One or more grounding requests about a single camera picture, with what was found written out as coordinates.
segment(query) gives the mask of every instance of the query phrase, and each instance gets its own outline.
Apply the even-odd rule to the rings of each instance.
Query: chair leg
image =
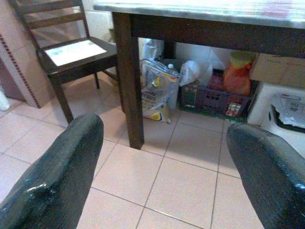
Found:
[[[122,92],[122,85],[121,85],[121,79],[120,79],[120,74],[119,74],[119,68],[118,68],[118,66],[115,66],[115,71],[116,71],[116,76],[117,76],[117,79],[118,79],[118,86],[119,86],[119,93],[120,93],[121,108],[122,108],[122,111],[125,113],[124,100],[123,100],[123,92]]]
[[[96,88],[99,89],[100,88],[100,82],[99,82],[99,78],[97,77],[97,73],[94,74],[94,78],[95,78]]]
[[[65,96],[65,94],[64,94],[64,92],[61,88],[61,85],[57,84],[56,82],[52,82],[52,81],[51,81],[51,84],[54,88],[56,97],[58,98],[58,101],[61,105],[61,109],[62,109],[63,113],[65,114],[67,122],[68,123],[72,122],[73,121],[73,115],[72,115],[72,112],[70,110],[70,107],[69,107],[68,101],[66,99],[66,96]]]

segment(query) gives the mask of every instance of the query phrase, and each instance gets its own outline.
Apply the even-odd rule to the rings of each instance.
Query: plastic bottle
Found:
[[[175,70],[172,63],[169,63],[167,65],[167,67],[169,69]],[[176,108],[178,91],[179,91],[179,80],[177,80],[177,83],[175,84],[174,89],[173,89],[173,93],[172,93],[170,99],[167,101],[168,108],[170,108],[170,109],[175,109]]]
[[[10,108],[10,103],[4,94],[3,88],[0,86],[0,111],[7,111]]]
[[[251,89],[249,70],[253,55],[249,52],[233,51],[230,63],[224,71],[224,90],[248,96]]]

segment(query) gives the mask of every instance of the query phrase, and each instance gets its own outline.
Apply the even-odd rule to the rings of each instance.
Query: bag of food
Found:
[[[166,103],[179,80],[179,73],[152,60],[142,60],[141,66],[143,116],[170,123]]]

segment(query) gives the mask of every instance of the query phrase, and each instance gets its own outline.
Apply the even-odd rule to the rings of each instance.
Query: yellow lid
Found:
[[[233,51],[230,55],[230,61],[234,68],[241,69],[252,62],[253,54],[250,52]]]

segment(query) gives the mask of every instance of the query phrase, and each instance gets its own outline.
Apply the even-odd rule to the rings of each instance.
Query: wooden chair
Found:
[[[73,120],[72,112],[69,108],[67,99],[64,95],[63,89],[61,85],[63,83],[67,83],[82,77],[85,77],[90,74],[94,74],[96,86],[99,89],[99,81],[97,77],[97,72],[103,71],[106,69],[114,67],[117,65],[117,57],[116,57],[116,47],[97,39],[95,37],[91,37],[89,35],[88,25],[85,18],[84,8],[81,0],[59,0],[59,1],[51,1],[46,3],[35,3],[35,4],[23,4],[22,1],[17,0],[9,0],[11,6],[16,11],[17,16],[23,23],[26,31],[28,32],[32,43],[36,48],[36,53],[38,60],[41,64],[41,67],[47,74],[53,88],[55,94],[60,102],[61,108],[65,114],[67,122],[70,123]],[[41,14],[46,13],[51,10],[62,10],[72,7],[79,7],[80,10],[77,13],[67,14],[63,16],[57,16],[53,18],[42,19],[38,21],[30,21],[27,19],[27,16],[30,14]],[[64,24],[72,21],[82,21],[86,33],[85,38],[79,38],[75,40],[70,40],[67,42],[61,42],[57,44],[53,44],[46,47],[41,47],[34,35],[33,30],[43,27],[49,27],[59,24]],[[81,60],[77,60],[74,62],[70,62],[67,64],[57,66],[46,53],[47,50],[62,47],[64,45],[74,44],[82,41],[90,40],[96,45],[100,46],[106,52],[97,54],[88,58],[84,58]]]

